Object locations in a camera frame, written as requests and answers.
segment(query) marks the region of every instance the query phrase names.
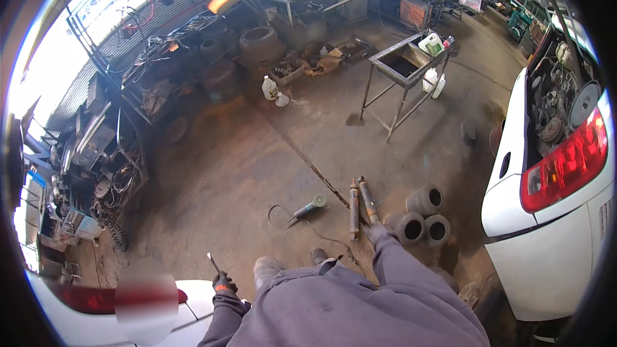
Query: oil stain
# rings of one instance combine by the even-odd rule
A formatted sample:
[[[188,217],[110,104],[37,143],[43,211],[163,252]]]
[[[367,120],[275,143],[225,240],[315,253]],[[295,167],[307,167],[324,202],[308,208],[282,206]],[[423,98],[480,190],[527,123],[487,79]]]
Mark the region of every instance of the oil stain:
[[[345,125],[347,126],[364,126],[364,120],[360,119],[360,115],[353,113],[350,114],[349,117],[347,117],[347,120],[345,121]]]
[[[484,116],[486,117],[486,120],[488,120],[489,122],[498,124],[501,121],[505,120],[504,109],[502,109],[496,104],[489,105],[483,103],[482,110],[484,111]]]

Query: metal tool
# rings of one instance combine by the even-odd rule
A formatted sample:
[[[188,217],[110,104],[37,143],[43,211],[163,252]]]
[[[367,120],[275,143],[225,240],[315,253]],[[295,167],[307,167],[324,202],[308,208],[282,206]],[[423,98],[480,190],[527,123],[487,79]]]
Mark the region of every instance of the metal tool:
[[[219,269],[219,266],[217,266],[217,263],[214,262],[214,259],[212,258],[212,255],[210,254],[210,252],[205,254],[206,257],[208,258],[208,260],[210,260],[210,262],[212,263],[212,265],[214,266],[214,269],[217,270],[217,274],[221,274],[221,270]]]
[[[349,187],[349,231],[351,232],[351,241],[358,241],[360,235],[360,209],[358,200],[358,185],[355,184],[355,179],[351,180]]]
[[[373,201],[373,197],[371,197],[371,191],[368,189],[368,184],[364,179],[364,176],[361,175],[358,177],[359,189],[362,194],[362,200],[364,201],[364,206],[366,207],[366,214],[368,215],[368,219],[372,224],[376,224],[380,221],[377,217],[377,207],[375,206],[375,202]]]
[[[304,216],[306,213],[312,211],[315,208],[321,208],[325,204],[326,204],[326,197],[322,195],[321,193],[317,193],[313,197],[313,201],[311,201],[306,206],[303,206],[300,209],[298,209],[297,212],[294,213],[294,215],[289,218],[288,222],[292,222],[294,219],[299,219],[300,217]]]

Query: yellow cushion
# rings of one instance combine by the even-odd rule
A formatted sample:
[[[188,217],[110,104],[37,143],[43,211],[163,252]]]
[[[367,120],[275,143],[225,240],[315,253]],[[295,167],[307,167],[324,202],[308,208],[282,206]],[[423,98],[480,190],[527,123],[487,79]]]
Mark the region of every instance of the yellow cushion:
[[[210,4],[208,4],[208,10],[216,15],[221,15],[239,1],[240,0],[212,0]]]

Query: long sleeve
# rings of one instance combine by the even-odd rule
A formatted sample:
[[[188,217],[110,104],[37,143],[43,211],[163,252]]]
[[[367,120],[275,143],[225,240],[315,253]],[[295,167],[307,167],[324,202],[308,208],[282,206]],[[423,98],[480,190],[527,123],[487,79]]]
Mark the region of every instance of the long sleeve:
[[[214,302],[212,323],[197,347],[226,346],[246,314],[246,307],[233,291],[226,289],[220,291],[212,300]]]
[[[440,286],[443,279],[405,251],[392,235],[381,235],[375,241],[373,270],[381,286],[388,284],[418,287],[422,282]]]

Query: white vehicle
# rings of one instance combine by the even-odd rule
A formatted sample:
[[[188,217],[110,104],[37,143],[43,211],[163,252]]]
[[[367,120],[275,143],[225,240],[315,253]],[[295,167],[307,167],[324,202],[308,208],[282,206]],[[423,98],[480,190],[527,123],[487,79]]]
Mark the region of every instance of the white vehicle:
[[[490,258],[519,320],[574,314],[611,211],[614,126],[583,27],[559,20],[519,74],[482,205]],[[584,86],[575,88],[578,57]]]
[[[25,273],[43,312],[67,346],[135,346],[118,326],[112,289],[59,285],[30,271]],[[176,286],[178,317],[172,333],[158,347],[196,346],[212,322],[212,282],[178,280]]]

